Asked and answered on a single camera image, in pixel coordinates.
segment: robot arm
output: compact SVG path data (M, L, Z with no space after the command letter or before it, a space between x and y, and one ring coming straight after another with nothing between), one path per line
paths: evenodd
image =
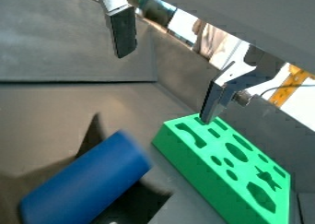
M224 71L219 73L216 78L211 81L199 114L200 120L206 124L208 124L228 107L228 103L232 100L236 100L243 106L246 106L248 102L244 102L244 97L248 100L250 98L243 90L271 80L280 67L286 64L282 59L252 45L250 45L244 55L244 63L252 66L251 72L246 73L240 77L230 78L230 80L226 81L224 79L232 76L230 69L239 64L231 62Z
M136 47L133 6L127 0L99 0L103 5L105 25L111 30L117 58L127 56Z

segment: cable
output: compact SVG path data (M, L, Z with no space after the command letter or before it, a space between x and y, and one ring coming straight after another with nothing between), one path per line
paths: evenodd
M271 91L274 89L279 89L279 88L310 88L310 87L315 87L315 85L302 85L302 84L298 84L298 85L290 85L290 86L280 86L280 87L276 87L276 88L268 88L267 90L264 90L260 93L260 96L263 96L268 91Z

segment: green block with holes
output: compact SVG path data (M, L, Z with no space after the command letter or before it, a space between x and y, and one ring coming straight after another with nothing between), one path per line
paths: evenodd
M152 144L227 223L288 223L291 176L220 118L164 122Z

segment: blue cylinder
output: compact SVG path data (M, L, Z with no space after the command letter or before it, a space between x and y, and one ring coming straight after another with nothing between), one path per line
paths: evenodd
M24 197L24 223L89 223L148 170L139 145L117 131Z

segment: hole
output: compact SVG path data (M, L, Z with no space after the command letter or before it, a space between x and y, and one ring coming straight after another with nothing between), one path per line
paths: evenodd
M259 171L258 177L268 183L272 190L275 191L276 188L282 189L280 186L278 185L278 183L274 181L271 173L268 171L262 171L256 166L255 166L255 168Z
M286 178L286 174L284 174L284 172L278 168L278 166L274 166L274 170L278 172L278 174L279 174L283 178Z
M235 147L231 143L227 143L226 147L227 147L228 152L231 153L231 155L238 160L240 160L242 162L248 162L247 155L243 153L243 151L238 147Z
M260 157L260 159L262 159L266 163L268 163L267 158L264 158L264 156L262 156L262 154L259 154L259 157Z
M222 166L222 161L219 160L219 158L216 156L212 156L212 162L218 165Z
M234 168L234 164L232 164L232 162L231 162L230 159L224 158L224 162L227 163L227 165L228 165L231 168Z
M214 136L215 138L219 138L219 137L220 137L220 135L218 134L218 132L215 132L212 129L208 129L208 132L212 134L212 136Z
M224 131L228 130L227 126L226 126L218 119L215 119L214 122L215 122L215 124L218 124L218 125L222 127L222 129L223 129Z
M266 193L266 191L255 184L248 183L247 190L251 193L254 199L256 200L258 204L266 208L272 213L276 212L276 204L272 201L270 195Z
M227 175L234 181L238 181L238 176L235 175L235 173L231 170L227 170Z
M176 124L178 129L180 129L182 131L190 133L190 135L194 137L195 139L195 145L199 148L203 148L207 146L207 143L204 142L204 140L199 137L199 135L195 133L195 131L188 127L187 124Z
M247 143L238 135L232 135L232 137L236 139L236 141L238 141L250 151L252 151L252 147L248 145L248 143Z
M198 122L200 125L206 125L206 124L202 122L202 120L200 120L199 117L196 117L195 120L196 120L196 122Z

